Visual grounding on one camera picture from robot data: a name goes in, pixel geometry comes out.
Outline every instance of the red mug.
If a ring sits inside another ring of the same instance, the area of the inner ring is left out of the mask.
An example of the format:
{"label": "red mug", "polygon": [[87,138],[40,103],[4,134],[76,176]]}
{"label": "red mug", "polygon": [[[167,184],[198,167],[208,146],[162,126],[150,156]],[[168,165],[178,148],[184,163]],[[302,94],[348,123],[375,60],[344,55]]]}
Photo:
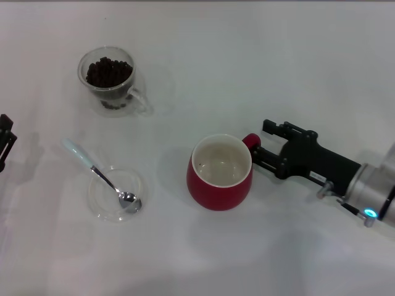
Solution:
{"label": "red mug", "polygon": [[224,211],[239,205],[252,183],[250,150],[260,138],[249,134],[243,141],[229,134],[208,136],[195,146],[186,183],[195,201],[210,210]]}

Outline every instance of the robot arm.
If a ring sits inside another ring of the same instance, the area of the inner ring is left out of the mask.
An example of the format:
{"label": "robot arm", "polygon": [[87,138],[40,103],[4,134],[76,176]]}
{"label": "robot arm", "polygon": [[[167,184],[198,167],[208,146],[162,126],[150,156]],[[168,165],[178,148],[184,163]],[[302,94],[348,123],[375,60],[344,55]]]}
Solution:
{"label": "robot arm", "polygon": [[302,176],[322,188],[319,199],[333,195],[349,212],[371,227],[379,219],[395,227],[395,146],[380,168],[360,165],[323,148],[315,131],[306,131],[284,122],[265,120],[263,131],[288,140],[279,155],[263,147],[251,151],[252,162],[274,173],[279,179]]}

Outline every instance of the metal cylinder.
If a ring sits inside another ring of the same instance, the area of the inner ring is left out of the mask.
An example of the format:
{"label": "metal cylinder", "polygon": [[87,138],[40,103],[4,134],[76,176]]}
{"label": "metal cylinder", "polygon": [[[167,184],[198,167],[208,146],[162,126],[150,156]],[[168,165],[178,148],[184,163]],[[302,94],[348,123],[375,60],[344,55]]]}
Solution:
{"label": "metal cylinder", "polygon": [[395,227],[395,202],[393,202],[395,186],[395,145],[387,153],[379,168],[365,163],[350,182],[345,201],[364,211],[371,208],[381,213],[382,222]]}

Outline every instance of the black object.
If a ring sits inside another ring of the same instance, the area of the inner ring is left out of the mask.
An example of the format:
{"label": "black object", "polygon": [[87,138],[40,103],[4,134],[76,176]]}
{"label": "black object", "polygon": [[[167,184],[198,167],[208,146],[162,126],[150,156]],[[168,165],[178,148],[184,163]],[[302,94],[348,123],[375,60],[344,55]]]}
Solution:
{"label": "black object", "polygon": [[395,197],[395,186],[391,189],[391,192],[389,193],[389,196],[387,197],[387,199],[384,202],[383,207],[381,208],[379,214],[378,214],[378,219],[381,221],[385,214],[388,211],[389,206],[391,205],[391,202],[393,201]]}
{"label": "black object", "polygon": [[11,133],[14,122],[6,114],[0,115],[0,172],[6,166],[5,161],[12,146],[17,140],[16,135]]}
{"label": "black object", "polygon": [[325,181],[333,183],[332,192],[338,196],[346,194],[348,185],[356,175],[360,164],[321,147],[315,131],[305,131],[288,122],[277,126],[266,119],[262,128],[288,142],[279,155],[263,147],[252,150],[252,162],[275,174],[279,179],[302,176],[321,186]]}
{"label": "black object", "polygon": [[357,208],[354,208],[352,205],[349,205],[348,203],[342,203],[341,206],[355,216],[359,214],[359,210]]}

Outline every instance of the glass cup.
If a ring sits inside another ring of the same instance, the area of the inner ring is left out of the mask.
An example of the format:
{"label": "glass cup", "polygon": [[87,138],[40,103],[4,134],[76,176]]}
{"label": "glass cup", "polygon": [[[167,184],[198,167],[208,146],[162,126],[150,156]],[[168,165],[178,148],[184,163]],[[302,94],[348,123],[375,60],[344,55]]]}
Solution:
{"label": "glass cup", "polygon": [[[99,88],[89,84],[86,80],[89,66],[92,63],[100,61],[102,57],[107,57],[113,61],[127,62],[133,68],[129,78],[123,83],[111,88]],[[78,77],[80,81],[94,94],[105,109],[110,112],[123,111],[131,106],[132,102],[137,101],[136,104],[132,105],[135,106],[138,113],[145,115],[151,111],[151,108],[145,95],[135,87],[135,74],[136,63],[131,55],[123,49],[114,46],[104,46],[89,51],[82,57],[78,65]]]}

